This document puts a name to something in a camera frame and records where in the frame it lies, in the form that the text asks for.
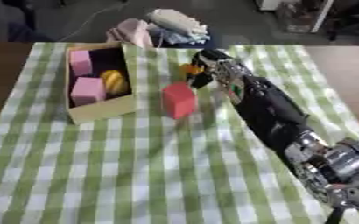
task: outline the chair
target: chair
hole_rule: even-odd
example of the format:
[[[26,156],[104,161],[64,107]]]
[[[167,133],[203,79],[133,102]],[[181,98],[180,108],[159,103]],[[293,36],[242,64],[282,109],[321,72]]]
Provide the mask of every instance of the chair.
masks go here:
[[[342,32],[359,31],[359,0],[338,1],[328,19],[331,24],[328,31],[329,40],[335,41]]]
[[[29,0],[2,0],[4,4],[20,9],[25,16],[25,24],[35,30],[35,11]]]

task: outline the orange object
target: orange object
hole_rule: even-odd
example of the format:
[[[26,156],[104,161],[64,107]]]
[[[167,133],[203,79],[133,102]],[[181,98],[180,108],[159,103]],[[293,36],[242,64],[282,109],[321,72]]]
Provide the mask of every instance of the orange object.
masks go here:
[[[191,64],[183,64],[181,66],[181,70],[185,74],[198,75],[198,74],[204,72],[204,67],[192,66]]]

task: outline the yellow ball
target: yellow ball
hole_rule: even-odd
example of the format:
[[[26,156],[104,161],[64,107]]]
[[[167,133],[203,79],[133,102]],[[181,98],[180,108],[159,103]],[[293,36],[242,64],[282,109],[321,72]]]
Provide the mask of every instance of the yellow ball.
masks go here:
[[[125,93],[129,89],[128,82],[117,70],[105,71],[102,73],[101,78],[103,79],[107,93],[119,95]]]

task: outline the green gingham tablecloth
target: green gingham tablecloth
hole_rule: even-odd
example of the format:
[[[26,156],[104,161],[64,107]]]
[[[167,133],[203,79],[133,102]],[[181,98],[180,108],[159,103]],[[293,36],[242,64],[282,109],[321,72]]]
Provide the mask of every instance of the green gingham tablecloth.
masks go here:
[[[322,223],[330,210],[248,130],[216,83],[173,120],[160,90],[194,50],[125,47],[137,111],[70,124],[67,44],[35,44],[0,114],[0,223]],[[228,50],[286,91],[332,143],[359,123],[301,46]],[[349,211],[346,222],[359,223]]]

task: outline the red cube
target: red cube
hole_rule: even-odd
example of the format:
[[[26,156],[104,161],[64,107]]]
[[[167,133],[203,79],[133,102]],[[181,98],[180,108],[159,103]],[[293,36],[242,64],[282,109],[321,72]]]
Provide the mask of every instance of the red cube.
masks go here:
[[[194,92],[184,81],[176,82],[163,89],[163,103],[174,119],[194,112],[195,98]]]

